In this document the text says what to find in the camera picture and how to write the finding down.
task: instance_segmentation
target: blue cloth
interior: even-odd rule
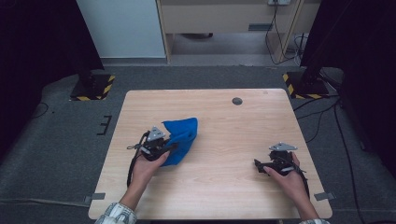
[[[192,142],[198,132],[198,119],[167,120],[163,122],[163,125],[170,133],[169,142],[166,146],[178,143],[177,148],[171,151],[163,166],[177,165],[190,151]]]

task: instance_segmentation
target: black cable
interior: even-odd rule
[[[327,97],[320,97],[320,98],[312,99],[312,100],[310,100],[308,102],[303,103],[302,105],[297,106],[296,108],[293,109],[293,111],[296,111],[296,110],[300,109],[301,107],[303,107],[305,105],[308,105],[308,104],[310,104],[310,103],[312,103],[312,102],[314,102],[316,100],[327,99],[327,98],[331,98],[331,97],[335,97],[335,96],[339,96],[339,95],[329,95]]]
[[[322,75],[322,77],[324,77],[326,79],[329,79],[332,82],[332,84],[336,84],[337,86],[341,86],[341,83],[336,81],[336,80],[334,80],[333,78],[329,77],[327,75],[327,73],[324,71],[323,68],[320,69],[320,73],[319,74]]]
[[[287,48],[286,52],[294,52],[294,54],[295,54],[296,50],[298,50],[298,49]]]
[[[321,112],[320,113],[320,116],[319,116],[319,119],[318,119],[318,126],[317,126],[317,131],[315,132],[315,134],[314,134],[314,136],[313,137],[311,137],[311,139],[309,139],[308,141],[305,141],[306,143],[310,143],[310,142],[312,142],[317,136],[318,136],[318,133],[319,133],[319,127],[320,127],[320,120],[321,120],[321,117],[322,117],[322,115],[323,115],[323,113],[324,112]]]
[[[11,0],[7,1],[0,1],[0,9],[9,9],[9,8],[13,8],[17,5],[17,0],[14,0],[11,2]]]
[[[326,109],[324,109],[324,110],[321,110],[321,111],[318,111],[318,112],[314,112],[314,113],[311,113],[311,114],[308,114],[308,115],[304,115],[304,116],[299,117],[299,118],[297,118],[297,119],[304,119],[304,118],[307,118],[307,117],[312,116],[312,115],[315,115],[315,114],[319,114],[319,113],[322,113],[322,112],[326,112],[326,111],[332,109],[333,106],[337,105],[339,101],[340,101],[340,99],[338,99],[334,104],[332,104],[331,106],[329,106],[328,108],[326,108]]]
[[[43,113],[41,113],[40,115],[31,117],[30,119],[40,118],[41,116],[45,115],[47,113],[47,111],[49,110],[49,108],[50,108],[46,103],[43,103],[43,102],[41,102],[39,105],[44,105],[46,107],[46,110]]]
[[[134,170],[134,165],[136,164],[137,158],[141,156],[142,154],[139,155],[140,148],[136,149],[136,153],[134,154],[134,157],[131,160],[131,164],[129,165],[129,171],[128,171],[128,177],[126,179],[126,186],[129,187],[132,181],[132,172]]]
[[[396,223],[396,221],[380,220],[380,221],[375,221],[375,222],[369,222],[368,224],[391,224],[391,223]]]
[[[296,39],[297,39],[297,37],[294,38],[294,43],[297,45]],[[301,49],[303,48],[303,42],[304,42],[304,33],[303,33],[303,35],[301,36],[300,46],[297,46],[297,47],[298,47],[297,56],[298,56],[298,58],[300,59],[300,63],[301,63],[301,60],[302,60],[301,56],[303,55],[303,52],[301,51]]]
[[[286,57],[286,55],[283,53],[282,40],[281,40],[281,38],[280,38],[280,34],[279,34],[279,31],[277,30],[277,26],[276,26],[277,1],[275,0],[274,3],[275,3],[275,6],[274,6],[275,12],[274,12],[274,17],[272,18],[271,26],[270,26],[270,27],[275,26],[275,28],[276,28],[276,33],[277,33],[277,37],[278,37],[278,39],[279,39],[280,48],[281,48],[281,50],[282,50],[282,55],[283,55],[283,57],[286,58],[286,60],[284,60],[284,61],[282,61],[282,62],[279,62],[279,63],[276,63],[276,62],[274,61],[274,59],[273,59],[273,57],[272,57],[272,55],[271,55],[270,47],[268,46],[268,31],[269,31],[269,30],[267,30],[267,32],[265,33],[265,45],[267,46],[267,49],[268,49],[268,51],[269,51],[269,53],[270,53],[271,61],[272,61],[274,64],[281,64],[281,63],[284,63],[284,62],[287,62],[287,61],[289,61],[289,60],[294,59],[294,57],[288,58],[288,57]]]
[[[359,218],[361,219],[361,223],[364,224],[365,222],[364,222],[363,216],[361,214],[361,208],[359,207],[359,203],[358,203],[358,196],[357,196],[357,192],[356,192],[355,176],[353,174],[352,162],[350,159],[349,150],[347,148],[346,139],[344,137],[343,131],[341,129],[340,121],[338,120],[338,116],[337,116],[337,106],[334,107],[334,116],[335,116],[335,122],[337,123],[338,131],[340,132],[341,139],[343,140],[344,149],[346,151],[346,157],[347,157],[347,161],[349,164],[350,176],[352,179],[353,197],[355,200],[356,209],[358,210],[358,214],[359,214]]]
[[[297,39],[298,39],[298,38],[301,38],[301,39],[302,39],[301,42],[300,42],[300,45],[297,44]],[[303,35],[294,37],[294,44],[297,46],[297,48],[298,48],[301,52],[304,52],[303,50],[301,50],[301,49],[303,48],[303,40],[304,40],[304,39],[308,39],[308,36],[304,36],[304,34],[303,34]]]
[[[75,203],[75,202],[61,202],[45,199],[0,199],[0,203],[41,203],[51,205],[63,205],[63,206],[75,206],[75,207],[90,207],[87,203]]]

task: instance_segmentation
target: metal bracket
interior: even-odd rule
[[[84,197],[84,203],[91,203],[92,200],[103,200],[105,196],[105,193],[93,193],[92,196]]]
[[[162,137],[165,137],[165,133],[161,132],[157,127],[154,126],[148,135],[148,141],[154,141]]]
[[[319,194],[314,194],[314,196],[317,199],[317,201],[322,201],[325,199],[332,200],[336,198],[333,192],[322,192]]]
[[[270,149],[273,151],[288,151],[288,150],[297,150],[297,147],[288,145],[283,142],[279,142],[278,144],[271,146]]]

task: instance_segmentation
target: wall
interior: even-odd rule
[[[165,58],[155,0],[77,0],[101,58]]]

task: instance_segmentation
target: shirt cuff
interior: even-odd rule
[[[330,222],[324,220],[324,219],[310,219],[306,221],[300,222],[300,224],[330,224]]]
[[[96,223],[133,224],[136,221],[137,216],[132,209],[121,203],[112,203]]]

